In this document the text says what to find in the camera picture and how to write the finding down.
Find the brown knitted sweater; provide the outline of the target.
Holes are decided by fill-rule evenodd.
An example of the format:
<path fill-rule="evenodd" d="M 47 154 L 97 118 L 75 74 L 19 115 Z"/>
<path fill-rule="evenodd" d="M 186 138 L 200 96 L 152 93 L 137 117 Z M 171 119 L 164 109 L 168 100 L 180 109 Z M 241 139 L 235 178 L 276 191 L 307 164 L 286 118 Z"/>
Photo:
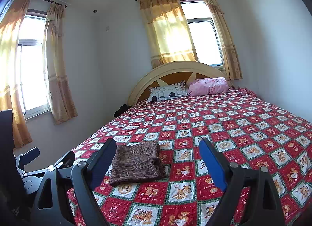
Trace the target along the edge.
<path fill-rule="evenodd" d="M 118 145 L 112 161 L 109 185 L 142 183 L 166 178 L 165 167 L 159 158 L 160 145 L 143 141 L 133 146 Z"/>

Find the side window right curtain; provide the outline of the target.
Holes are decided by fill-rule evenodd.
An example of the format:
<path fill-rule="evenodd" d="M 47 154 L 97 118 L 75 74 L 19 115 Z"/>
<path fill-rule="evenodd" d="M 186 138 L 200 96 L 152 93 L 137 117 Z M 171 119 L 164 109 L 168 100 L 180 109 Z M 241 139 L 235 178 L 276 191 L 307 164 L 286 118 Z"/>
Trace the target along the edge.
<path fill-rule="evenodd" d="M 45 18 L 42 44 L 45 59 L 45 84 L 54 123 L 60 125 L 78 116 L 71 95 L 63 58 L 63 19 L 65 8 L 52 2 Z"/>

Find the side window curtain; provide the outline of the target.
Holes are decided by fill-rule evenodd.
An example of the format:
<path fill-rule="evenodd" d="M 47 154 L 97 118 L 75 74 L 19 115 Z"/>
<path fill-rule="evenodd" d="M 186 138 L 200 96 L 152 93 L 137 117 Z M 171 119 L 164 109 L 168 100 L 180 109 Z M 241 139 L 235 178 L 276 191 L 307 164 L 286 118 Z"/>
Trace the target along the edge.
<path fill-rule="evenodd" d="M 14 0 L 1 21 L 1 111 L 13 111 L 15 149 L 32 142 L 20 104 L 20 79 L 17 71 L 19 30 L 29 4 L 30 0 Z"/>
<path fill-rule="evenodd" d="M 45 84 L 54 123 L 60 125 L 78 116 L 71 95 L 63 58 L 63 19 L 65 8 L 52 2 L 45 18 L 42 44 L 45 59 Z"/>

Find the side window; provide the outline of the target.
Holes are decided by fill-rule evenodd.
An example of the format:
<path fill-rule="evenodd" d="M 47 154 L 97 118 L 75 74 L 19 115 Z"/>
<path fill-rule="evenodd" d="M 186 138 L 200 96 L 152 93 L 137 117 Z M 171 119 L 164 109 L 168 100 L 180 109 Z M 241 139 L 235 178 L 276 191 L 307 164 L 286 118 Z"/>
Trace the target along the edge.
<path fill-rule="evenodd" d="M 26 119 L 50 110 L 43 54 L 45 19 L 26 15 L 19 30 L 19 99 Z"/>

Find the black item beside bed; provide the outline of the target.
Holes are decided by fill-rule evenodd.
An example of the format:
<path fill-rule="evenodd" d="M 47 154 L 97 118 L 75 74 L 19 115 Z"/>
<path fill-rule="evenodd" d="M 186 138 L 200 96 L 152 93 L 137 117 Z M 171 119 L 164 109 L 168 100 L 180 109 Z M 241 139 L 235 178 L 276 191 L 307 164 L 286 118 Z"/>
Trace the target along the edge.
<path fill-rule="evenodd" d="M 117 111 L 115 111 L 114 117 L 117 118 L 118 116 L 122 115 L 124 112 L 128 111 L 129 108 L 131 108 L 131 105 L 124 104 L 120 106 L 120 108 Z"/>

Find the pink pillow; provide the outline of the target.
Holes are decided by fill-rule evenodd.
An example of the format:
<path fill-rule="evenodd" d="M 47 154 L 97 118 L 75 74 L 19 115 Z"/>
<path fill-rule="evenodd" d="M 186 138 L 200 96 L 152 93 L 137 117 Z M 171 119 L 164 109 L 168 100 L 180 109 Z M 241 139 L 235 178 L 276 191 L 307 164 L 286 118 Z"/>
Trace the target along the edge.
<path fill-rule="evenodd" d="M 190 96 L 215 95 L 228 91 L 229 85 L 224 77 L 197 79 L 188 85 Z"/>

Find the grey patterned pillow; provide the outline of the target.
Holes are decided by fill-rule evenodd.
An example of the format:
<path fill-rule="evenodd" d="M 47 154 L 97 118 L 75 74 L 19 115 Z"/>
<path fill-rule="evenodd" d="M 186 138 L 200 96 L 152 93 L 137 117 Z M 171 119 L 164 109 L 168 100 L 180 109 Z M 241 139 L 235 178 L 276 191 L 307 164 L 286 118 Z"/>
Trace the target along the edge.
<path fill-rule="evenodd" d="M 188 92 L 186 89 L 186 82 L 181 81 L 166 86 L 150 88 L 150 96 L 148 97 L 147 102 L 160 102 L 184 96 L 188 96 Z"/>

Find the cream wooden headboard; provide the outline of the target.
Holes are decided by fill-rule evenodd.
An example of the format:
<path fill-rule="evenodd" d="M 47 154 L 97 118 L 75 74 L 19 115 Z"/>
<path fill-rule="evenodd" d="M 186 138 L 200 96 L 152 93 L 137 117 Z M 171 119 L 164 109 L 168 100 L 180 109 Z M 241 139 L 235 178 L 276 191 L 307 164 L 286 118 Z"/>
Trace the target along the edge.
<path fill-rule="evenodd" d="M 148 100 L 152 87 L 169 86 L 186 82 L 186 85 L 202 78 L 226 77 L 219 69 L 193 61 L 176 61 L 156 67 L 142 77 L 128 98 L 128 105 Z"/>

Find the side window left curtain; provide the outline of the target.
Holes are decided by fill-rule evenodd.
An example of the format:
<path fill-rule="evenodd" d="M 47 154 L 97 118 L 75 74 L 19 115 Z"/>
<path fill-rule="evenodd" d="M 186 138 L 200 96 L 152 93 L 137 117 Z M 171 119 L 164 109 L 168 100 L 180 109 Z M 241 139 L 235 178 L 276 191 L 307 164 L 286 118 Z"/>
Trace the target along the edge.
<path fill-rule="evenodd" d="M 29 4 L 30 0 L 14 0 L 1 21 L 1 111 L 13 111 L 15 149 L 32 142 L 20 104 L 20 79 L 17 71 L 19 30 Z"/>

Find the back window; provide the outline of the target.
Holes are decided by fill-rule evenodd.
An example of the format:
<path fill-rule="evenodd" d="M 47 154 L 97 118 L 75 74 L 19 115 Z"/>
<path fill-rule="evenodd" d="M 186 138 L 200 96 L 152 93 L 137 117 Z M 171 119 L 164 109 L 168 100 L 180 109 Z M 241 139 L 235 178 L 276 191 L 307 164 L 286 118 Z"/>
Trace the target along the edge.
<path fill-rule="evenodd" d="M 202 0 L 181 2 L 198 61 L 222 69 L 224 61 L 212 13 Z"/>

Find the back window right curtain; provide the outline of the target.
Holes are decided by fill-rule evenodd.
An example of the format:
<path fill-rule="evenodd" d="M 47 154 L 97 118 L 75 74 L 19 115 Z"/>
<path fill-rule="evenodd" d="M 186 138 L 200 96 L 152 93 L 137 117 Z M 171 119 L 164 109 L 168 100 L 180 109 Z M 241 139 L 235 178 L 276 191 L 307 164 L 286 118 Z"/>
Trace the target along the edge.
<path fill-rule="evenodd" d="M 241 67 L 238 60 L 236 47 L 233 43 L 230 30 L 224 18 L 217 0 L 203 0 L 212 13 L 213 22 L 218 33 L 219 42 L 223 55 L 224 67 L 229 80 L 241 80 L 243 78 Z"/>

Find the back window left curtain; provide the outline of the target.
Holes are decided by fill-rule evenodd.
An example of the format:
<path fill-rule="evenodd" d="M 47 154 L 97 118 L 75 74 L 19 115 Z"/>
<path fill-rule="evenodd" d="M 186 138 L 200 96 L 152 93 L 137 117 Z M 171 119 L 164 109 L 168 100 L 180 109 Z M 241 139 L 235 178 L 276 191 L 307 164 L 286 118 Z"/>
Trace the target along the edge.
<path fill-rule="evenodd" d="M 152 68 L 175 61 L 198 61 L 180 0 L 140 0 L 140 11 Z"/>

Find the red cloth by wall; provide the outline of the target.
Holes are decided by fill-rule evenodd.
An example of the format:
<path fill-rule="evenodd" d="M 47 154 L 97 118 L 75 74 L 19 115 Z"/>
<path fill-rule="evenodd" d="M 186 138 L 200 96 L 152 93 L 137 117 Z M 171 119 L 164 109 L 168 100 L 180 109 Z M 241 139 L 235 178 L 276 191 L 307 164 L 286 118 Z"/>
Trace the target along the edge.
<path fill-rule="evenodd" d="M 246 87 L 238 87 L 238 91 L 250 95 L 252 97 L 257 97 L 257 94 L 249 89 L 247 89 Z"/>

